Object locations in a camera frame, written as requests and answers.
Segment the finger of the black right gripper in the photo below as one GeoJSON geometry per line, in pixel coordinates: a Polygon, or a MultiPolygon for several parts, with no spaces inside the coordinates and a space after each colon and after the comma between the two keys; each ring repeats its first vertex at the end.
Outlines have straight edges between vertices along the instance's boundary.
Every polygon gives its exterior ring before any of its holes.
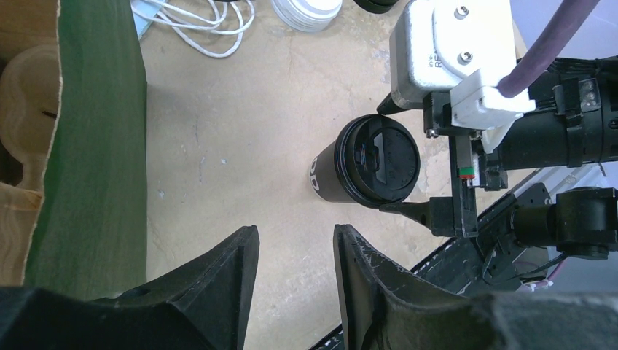
{"type": "Polygon", "coordinates": [[[396,91],[391,91],[376,108],[381,115],[393,115],[411,110],[410,103],[396,91]]]}
{"type": "Polygon", "coordinates": [[[478,236],[474,188],[454,183],[452,195],[430,197],[427,202],[397,202],[382,205],[379,211],[402,216],[428,228],[434,236],[471,238],[478,236]]]}

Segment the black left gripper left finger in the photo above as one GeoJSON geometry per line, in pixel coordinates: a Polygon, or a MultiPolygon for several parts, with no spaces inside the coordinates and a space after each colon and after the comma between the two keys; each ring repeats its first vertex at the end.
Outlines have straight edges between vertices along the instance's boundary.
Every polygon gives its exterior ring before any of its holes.
{"type": "Polygon", "coordinates": [[[1,289],[3,349],[242,349],[259,259],[254,226],[114,298],[1,289]]]}

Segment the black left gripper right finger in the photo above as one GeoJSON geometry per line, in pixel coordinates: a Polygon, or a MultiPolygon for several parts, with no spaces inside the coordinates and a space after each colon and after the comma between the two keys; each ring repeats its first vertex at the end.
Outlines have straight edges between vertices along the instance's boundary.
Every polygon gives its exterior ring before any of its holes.
{"type": "Polygon", "coordinates": [[[614,293],[492,292],[425,310],[394,304],[365,349],[615,349],[614,293]]]}

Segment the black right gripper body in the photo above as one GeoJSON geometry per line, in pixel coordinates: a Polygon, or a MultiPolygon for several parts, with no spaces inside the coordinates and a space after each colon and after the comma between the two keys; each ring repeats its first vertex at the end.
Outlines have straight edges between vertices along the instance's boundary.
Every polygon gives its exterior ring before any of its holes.
{"type": "Polygon", "coordinates": [[[494,151],[471,142],[470,187],[506,189],[513,170],[617,161],[617,58],[557,58],[528,92],[536,109],[494,151]]]}

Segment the single black coffee lid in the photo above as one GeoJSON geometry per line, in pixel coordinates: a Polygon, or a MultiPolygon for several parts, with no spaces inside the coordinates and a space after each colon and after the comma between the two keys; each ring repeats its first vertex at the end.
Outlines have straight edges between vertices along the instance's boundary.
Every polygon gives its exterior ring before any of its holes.
{"type": "Polygon", "coordinates": [[[344,192],[353,202],[371,209],[408,198],[420,167],[414,138],[390,117],[357,117],[335,141],[335,169],[344,192]]]}

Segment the dark takeout coffee cup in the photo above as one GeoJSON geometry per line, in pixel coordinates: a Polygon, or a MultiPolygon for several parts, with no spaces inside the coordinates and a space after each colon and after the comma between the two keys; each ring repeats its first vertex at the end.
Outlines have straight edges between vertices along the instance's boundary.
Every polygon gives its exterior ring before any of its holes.
{"type": "Polygon", "coordinates": [[[353,203],[337,175],[336,142],[322,150],[310,164],[309,182],[321,199],[330,203],[353,203]]]}

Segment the green paper bag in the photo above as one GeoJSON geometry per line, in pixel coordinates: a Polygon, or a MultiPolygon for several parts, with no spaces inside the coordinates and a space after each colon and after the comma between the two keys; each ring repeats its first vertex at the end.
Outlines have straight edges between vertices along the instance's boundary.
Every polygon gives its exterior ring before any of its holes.
{"type": "Polygon", "coordinates": [[[3,1],[1,74],[58,48],[59,110],[41,191],[1,144],[1,285],[83,300],[146,280],[147,82],[129,1],[3,1]]]}

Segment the brown pulp cup carrier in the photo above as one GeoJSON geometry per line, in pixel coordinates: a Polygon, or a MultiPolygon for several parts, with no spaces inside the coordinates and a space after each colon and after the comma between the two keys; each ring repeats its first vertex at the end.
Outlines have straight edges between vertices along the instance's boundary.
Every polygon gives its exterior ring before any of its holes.
{"type": "Polygon", "coordinates": [[[41,191],[59,110],[58,48],[16,55],[1,74],[1,144],[22,166],[18,187],[41,191]]]}

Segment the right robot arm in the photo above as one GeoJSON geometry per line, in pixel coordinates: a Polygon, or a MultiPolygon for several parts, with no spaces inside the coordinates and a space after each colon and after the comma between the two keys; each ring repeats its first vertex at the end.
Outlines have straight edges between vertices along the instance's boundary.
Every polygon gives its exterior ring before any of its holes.
{"type": "Polygon", "coordinates": [[[552,194],[537,182],[507,187],[507,172],[581,168],[617,160],[617,58],[557,58],[530,86],[537,107],[515,122],[492,153],[471,148],[479,187],[504,195],[478,213],[475,186],[452,174],[452,193],[392,203],[447,242],[414,267],[451,292],[548,284],[540,274],[569,257],[605,260],[617,250],[617,190],[584,185],[552,194]]]}

